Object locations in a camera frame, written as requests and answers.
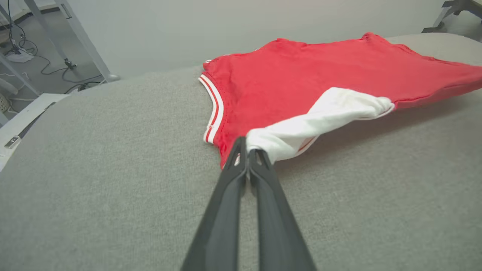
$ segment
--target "red garment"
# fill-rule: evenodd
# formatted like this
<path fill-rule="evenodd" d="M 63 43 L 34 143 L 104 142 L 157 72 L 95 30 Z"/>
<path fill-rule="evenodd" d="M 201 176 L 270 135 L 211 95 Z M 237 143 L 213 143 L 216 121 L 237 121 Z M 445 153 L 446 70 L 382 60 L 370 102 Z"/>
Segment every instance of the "red garment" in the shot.
<path fill-rule="evenodd" d="M 237 137 L 307 113 L 331 87 L 387 97 L 396 108 L 482 88 L 482 67 L 422 56 L 373 33 L 321 44 L 277 39 L 204 69 L 200 81 L 214 105 L 204 140 L 219 147 L 221 165 Z"/>

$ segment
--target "white panel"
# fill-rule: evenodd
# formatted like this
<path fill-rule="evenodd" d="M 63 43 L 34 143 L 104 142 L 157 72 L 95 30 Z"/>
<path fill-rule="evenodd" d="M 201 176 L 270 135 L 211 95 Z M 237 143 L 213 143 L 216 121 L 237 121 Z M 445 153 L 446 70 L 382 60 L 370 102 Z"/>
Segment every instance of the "white panel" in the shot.
<path fill-rule="evenodd" d="M 111 73 L 200 65 L 276 38 L 308 43 L 420 33 L 443 0 L 68 0 Z"/>

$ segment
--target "white and red striped trim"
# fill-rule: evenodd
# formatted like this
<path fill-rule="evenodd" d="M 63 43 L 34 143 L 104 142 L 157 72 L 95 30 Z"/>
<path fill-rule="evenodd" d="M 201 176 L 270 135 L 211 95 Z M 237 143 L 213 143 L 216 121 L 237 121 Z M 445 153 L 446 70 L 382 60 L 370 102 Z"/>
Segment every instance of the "white and red striped trim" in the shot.
<path fill-rule="evenodd" d="M 206 88 L 206 91 L 208 92 L 209 97 L 211 97 L 211 100 L 213 102 L 213 112 L 211 113 L 211 118 L 209 119 L 209 123 L 203 137 L 203 140 L 205 142 L 213 144 L 214 136 L 216 135 L 216 132 L 219 129 L 219 125 L 221 125 L 221 121 L 223 119 L 223 99 L 221 99 L 221 95 L 219 94 L 216 86 L 211 80 L 209 80 L 209 78 L 201 74 L 201 76 L 199 77 L 199 81 Z"/>

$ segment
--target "white fabric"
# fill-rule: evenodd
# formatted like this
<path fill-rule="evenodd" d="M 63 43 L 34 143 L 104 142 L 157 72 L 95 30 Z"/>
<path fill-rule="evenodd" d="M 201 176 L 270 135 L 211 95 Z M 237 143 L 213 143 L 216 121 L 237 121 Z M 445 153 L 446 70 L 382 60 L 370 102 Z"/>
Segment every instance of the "white fabric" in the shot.
<path fill-rule="evenodd" d="M 319 135 L 355 120 L 382 117 L 394 108 L 388 98 L 332 87 L 307 114 L 249 131 L 247 148 L 263 149 L 272 163 L 289 159 L 303 153 Z"/>

